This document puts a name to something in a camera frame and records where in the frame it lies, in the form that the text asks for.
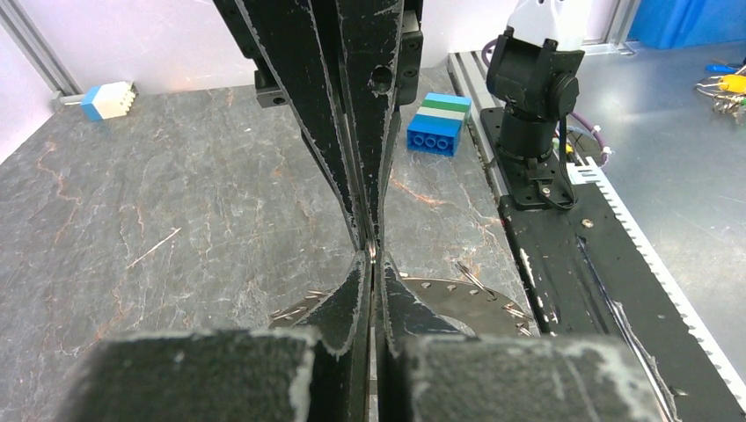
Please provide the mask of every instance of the marble table surface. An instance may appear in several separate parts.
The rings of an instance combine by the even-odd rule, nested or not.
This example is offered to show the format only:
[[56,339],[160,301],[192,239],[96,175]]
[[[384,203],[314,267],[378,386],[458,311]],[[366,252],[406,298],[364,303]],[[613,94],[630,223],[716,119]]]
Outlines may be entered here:
[[[423,70],[429,91],[452,91],[445,69]],[[401,271],[456,278],[462,260],[528,307],[467,133],[453,158],[399,143],[385,219]],[[264,327],[353,255],[291,111],[253,87],[140,97],[103,122],[61,110],[0,165],[0,237],[3,421],[51,419],[102,338]]]

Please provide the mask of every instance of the yellow plug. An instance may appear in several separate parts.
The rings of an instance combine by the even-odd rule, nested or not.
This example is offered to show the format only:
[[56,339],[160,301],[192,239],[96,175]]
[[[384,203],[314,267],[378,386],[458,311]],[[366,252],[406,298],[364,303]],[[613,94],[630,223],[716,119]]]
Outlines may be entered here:
[[718,82],[720,88],[724,91],[730,91],[736,94],[746,93],[746,76],[725,75]]

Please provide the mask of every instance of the blue plastic container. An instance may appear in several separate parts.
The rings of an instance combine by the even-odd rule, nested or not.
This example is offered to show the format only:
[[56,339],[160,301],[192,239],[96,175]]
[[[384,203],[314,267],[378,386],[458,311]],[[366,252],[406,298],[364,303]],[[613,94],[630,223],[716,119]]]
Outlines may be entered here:
[[746,0],[642,0],[629,36],[655,48],[746,40]]

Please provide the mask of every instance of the white panel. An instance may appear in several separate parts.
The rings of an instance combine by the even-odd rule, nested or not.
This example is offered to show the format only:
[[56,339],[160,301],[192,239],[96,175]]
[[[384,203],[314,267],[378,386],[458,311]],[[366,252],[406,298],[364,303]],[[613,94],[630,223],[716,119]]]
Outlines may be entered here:
[[0,26],[0,163],[52,115],[52,91]]
[[141,93],[253,83],[209,0],[20,0],[84,91],[133,80]]
[[[426,0],[422,67],[444,64],[448,53],[480,50],[505,31],[518,0]],[[586,39],[598,40],[618,0],[593,0]]]

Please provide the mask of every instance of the black cable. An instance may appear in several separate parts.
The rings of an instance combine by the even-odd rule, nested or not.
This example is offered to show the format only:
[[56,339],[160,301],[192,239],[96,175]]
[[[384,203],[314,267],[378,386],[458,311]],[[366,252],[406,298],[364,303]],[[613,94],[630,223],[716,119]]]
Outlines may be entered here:
[[552,208],[569,211],[573,209],[576,200],[573,182],[570,180],[570,174],[567,172],[567,117],[563,117],[559,121],[559,174],[567,185],[567,191],[570,192],[570,204],[563,205],[551,200],[547,195],[541,193],[542,186],[540,184],[538,185],[538,197]]

